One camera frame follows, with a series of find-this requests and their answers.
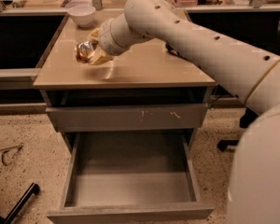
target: shiny round object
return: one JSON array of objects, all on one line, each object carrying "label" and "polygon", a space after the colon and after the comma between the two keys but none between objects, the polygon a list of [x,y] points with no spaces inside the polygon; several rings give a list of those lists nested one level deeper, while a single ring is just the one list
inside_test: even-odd
[{"label": "shiny round object", "polygon": [[97,47],[97,41],[85,41],[75,46],[76,59],[80,63],[89,63]]},{"label": "shiny round object", "polygon": [[80,27],[89,27],[94,21],[95,7],[88,5],[80,5],[71,7],[68,14],[73,22]]}]

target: gray drawer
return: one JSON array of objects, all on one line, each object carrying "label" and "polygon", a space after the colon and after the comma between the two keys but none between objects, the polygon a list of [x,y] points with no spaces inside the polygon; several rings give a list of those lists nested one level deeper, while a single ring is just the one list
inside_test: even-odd
[{"label": "gray drawer", "polygon": [[79,133],[54,223],[207,218],[188,147],[175,131]]},{"label": "gray drawer", "polygon": [[207,104],[47,108],[57,132],[197,128]]}]

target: white bowl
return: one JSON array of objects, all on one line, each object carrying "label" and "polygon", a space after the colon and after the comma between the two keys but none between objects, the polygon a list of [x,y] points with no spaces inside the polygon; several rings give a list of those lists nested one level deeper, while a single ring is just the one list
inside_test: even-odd
[{"label": "white bowl", "polygon": [[80,27],[88,27],[94,21],[95,7],[89,5],[80,5],[68,10],[70,18]]}]

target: drawer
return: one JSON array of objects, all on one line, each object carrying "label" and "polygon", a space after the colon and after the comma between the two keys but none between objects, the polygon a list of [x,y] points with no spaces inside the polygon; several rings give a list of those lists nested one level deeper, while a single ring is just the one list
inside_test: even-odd
[{"label": "drawer", "polygon": [[61,133],[197,128],[206,110],[207,104],[47,108]]},{"label": "drawer", "polygon": [[79,133],[54,223],[207,218],[187,143],[178,131]]}]

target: floor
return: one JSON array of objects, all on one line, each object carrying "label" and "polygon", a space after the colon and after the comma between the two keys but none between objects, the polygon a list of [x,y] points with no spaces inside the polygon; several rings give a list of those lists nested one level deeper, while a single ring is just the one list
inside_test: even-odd
[{"label": "floor", "polygon": [[[242,108],[208,110],[190,156],[203,202],[212,203],[215,210],[206,220],[170,224],[226,222],[226,194],[234,147],[221,152],[216,145],[220,139],[241,136],[243,130],[238,122],[243,114]],[[0,151],[0,216],[5,217],[30,184],[36,182],[40,193],[29,200],[13,223],[50,224],[46,213],[60,206],[70,153],[41,107],[0,112],[0,149],[14,146],[22,149],[10,150],[3,159]]]}]

